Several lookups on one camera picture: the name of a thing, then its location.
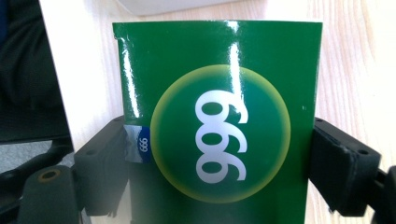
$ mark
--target green circle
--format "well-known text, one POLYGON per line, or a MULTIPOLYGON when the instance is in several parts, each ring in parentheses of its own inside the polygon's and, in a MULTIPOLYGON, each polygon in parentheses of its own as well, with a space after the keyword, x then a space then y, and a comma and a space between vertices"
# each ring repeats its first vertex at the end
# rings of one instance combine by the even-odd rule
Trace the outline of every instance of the green circle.
MULTIPOLYGON (((203 105, 202 110, 217 115, 224 108, 213 103, 203 105)), ((236 202, 263 189, 279 171, 290 144, 289 112, 276 88, 249 69, 225 64, 196 69, 173 83, 155 107, 150 131, 153 157, 165 178, 182 193, 208 203, 236 202), (229 135, 224 149, 244 164, 243 180, 237 180, 241 170, 234 165, 227 166, 227 175, 218 183, 206 183, 197 174, 196 163, 204 153, 195 143, 195 135, 203 125, 195 113, 195 104, 208 91, 235 94, 247 109, 246 123, 238 122, 241 115, 233 105, 229 105, 224 120, 247 140, 247 151, 237 152, 239 140, 229 135)), ((215 145, 222 137, 211 133, 203 135, 202 140, 215 145)), ((202 169, 214 174, 222 168, 219 163, 208 162, 202 169)))

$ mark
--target green box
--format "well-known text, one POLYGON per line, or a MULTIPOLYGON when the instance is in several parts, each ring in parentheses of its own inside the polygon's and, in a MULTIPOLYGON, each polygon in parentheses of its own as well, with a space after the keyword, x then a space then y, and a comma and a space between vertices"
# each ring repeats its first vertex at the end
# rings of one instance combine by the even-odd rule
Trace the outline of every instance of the green box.
POLYGON ((304 223, 321 28, 113 23, 133 223, 304 223))

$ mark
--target small blue sticker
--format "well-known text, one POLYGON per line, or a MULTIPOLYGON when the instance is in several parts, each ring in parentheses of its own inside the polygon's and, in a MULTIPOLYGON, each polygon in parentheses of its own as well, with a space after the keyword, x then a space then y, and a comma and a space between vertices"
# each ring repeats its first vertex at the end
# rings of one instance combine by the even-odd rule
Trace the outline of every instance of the small blue sticker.
POLYGON ((151 161, 149 127, 124 125, 127 132, 125 160, 146 163, 151 161))
POLYGON ((140 134, 137 137, 137 144, 140 157, 143 162, 150 162, 151 160, 151 146, 149 143, 149 128, 142 127, 140 134))

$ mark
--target wooden table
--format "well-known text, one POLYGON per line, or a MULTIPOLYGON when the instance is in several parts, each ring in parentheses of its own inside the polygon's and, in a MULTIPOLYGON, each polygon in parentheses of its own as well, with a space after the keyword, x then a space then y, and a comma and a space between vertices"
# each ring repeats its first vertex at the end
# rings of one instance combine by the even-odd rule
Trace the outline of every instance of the wooden table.
MULTIPOLYGON (((323 21, 316 116, 396 163, 396 3, 393 0, 250 0, 136 17, 115 0, 40 0, 75 149, 122 115, 114 21, 298 20, 323 21)), ((94 223, 129 223, 96 217, 94 223)), ((331 214, 310 185, 306 223, 370 223, 331 214)))

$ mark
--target white numeral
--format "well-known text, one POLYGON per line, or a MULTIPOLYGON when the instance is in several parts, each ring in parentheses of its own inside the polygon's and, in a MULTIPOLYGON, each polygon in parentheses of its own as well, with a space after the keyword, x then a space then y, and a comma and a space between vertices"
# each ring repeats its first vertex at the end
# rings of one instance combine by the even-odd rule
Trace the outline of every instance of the white numeral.
POLYGON ((149 146, 149 140, 147 138, 139 138, 139 149, 142 152, 147 152, 149 146))
POLYGON ((243 100, 228 91, 207 91, 202 94, 195 104, 195 114, 203 125, 195 135, 195 143, 204 153, 197 161, 196 172, 198 176, 209 184, 219 183, 228 174, 228 165, 233 165, 239 172, 237 180, 245 180, 247 171, 245 164, 235 155, 224 150, 227 148, 230 136, 234 136, 239 142, 238 152, 248 150, 248 142, 244 134, 232 124, 225 122, 229 116, 229 106, 235 107, 240 113, 239 123, 248 122, 248 111, 243 100), (221 105, 221 111, 216 115, 208 115, 203 111, 203 106, 209 103, 221 105), (216 133, 221 136, 221 141, 216 145, 208 145, 203 141, 204 135, 216 133), (203 167, 206 163, 214 162, 220 165, 220 170, 216 173, 208 173, 203 167))

